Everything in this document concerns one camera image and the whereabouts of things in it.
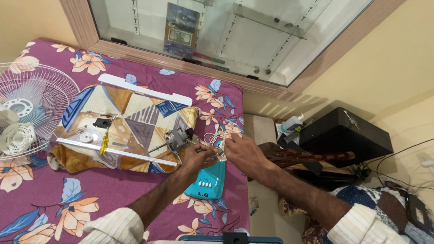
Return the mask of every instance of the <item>yellow screwdriver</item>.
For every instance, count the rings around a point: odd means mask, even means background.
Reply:
[[[102,142],[101,142],[101,149],[99,150],[99,154],[103,155],[105,153],[105,150],[107,149],[107,144],[109,143],[109,127],[107,126],[107,131],[104,134],[104,137],[102,138]]]

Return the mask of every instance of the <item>white striped sleeve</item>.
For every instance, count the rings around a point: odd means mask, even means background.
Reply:
[[[327,237],[334,244],[407,244],[398,233],[381,222],[375,210],[357,203]]]
[[[90,232],[81,244],[145,244],[143,223],[130,208],[118,208],[113,212],[89,221],[83,231]]]

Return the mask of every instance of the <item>white plastic strip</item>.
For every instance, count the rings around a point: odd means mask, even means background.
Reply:
[[[125,79],[121,78],[121,77],[117,77],[117,76],[113,76],[113,75],[109,75],[109,74],[102,74],[99,76],[98,80],[101,81],[102,83],[122,87],[122,88],[129,89],[129,90],[132,90],[135,92],[139,92],[139,93],[143,93],[143,94],[146,94],[149,96],[160,98],[162,100],[177,102],[177,103],[184,104],[187,106],[191,106],[193,104],[193,99],[191,99],[187,96],[182,96],[182,95],[179,95],[176,93],[169,95],[166,93],[149,90],[149,89],[139,87],[139,86],[130,84],[128,82],[125,82]]]
[[[63,139],[63,138],[58,138],[56,141],[59,143],[65,143],[65,144],[83,147],[83,148],[92,149],[92,150],[97,150],[97,151],[99,151],[101,148],[101,147],[96,146],[96,145],[87,144],[87,143],[83,143],[83,142],[75,142],[75,141]],[[114,153],[117,155],[122,155],[122,156],[130,157],[130,158],[138,158],[141,160],[151,161],[151,162],[164,164],[164,165],[170,165],[170,166],[176,166],[177,165],[177,163],[175,163],[175,162],[162,160],[162,159],[158,159],[158,158],[151,158],[151,157],[138,155],[138,154],[134,154],[134,153],[129,153],[129,152],[123,152],[123,151],[114,150],[114,149],[110,149],[110,148],[107,148],[105,152]]]

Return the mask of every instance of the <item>hand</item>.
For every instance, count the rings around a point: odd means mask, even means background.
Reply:
[[[224,140],[224,153],[241,172],[263,185],[269,178],[268,172],[277,167],[265,158],[261,149],[247,135],[240,137],[232,133],[231,138]]]
[[[184,163],[179,171],[186,173],[189,183],[191,182],[190,184],[192,184],[196,181],[201,169],[208,168],[217,163],[217,158],[211,157],[213,155],[215,155],[214,150],[201,143],[190,145],[185,149]]]

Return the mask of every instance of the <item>white wire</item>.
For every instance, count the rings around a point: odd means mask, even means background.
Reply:
[[[209,134],[209,135],[212,135],[212,136],[210,137],[210,140],[209,140],[209,141],[207,141],[206,138],[205,138],[208,134]],[[208,142],[208,143],[211,144],[211,145],[214,145],[214,143],[216,142],[216,140],[217,140],[218,138],[223,138],[223,137],[224,137],[224,131],[223,131],[222,128],[219,127],[215,133],[205,133],[205,135],[204,135],[204,141],[205,141],[205,142]]]

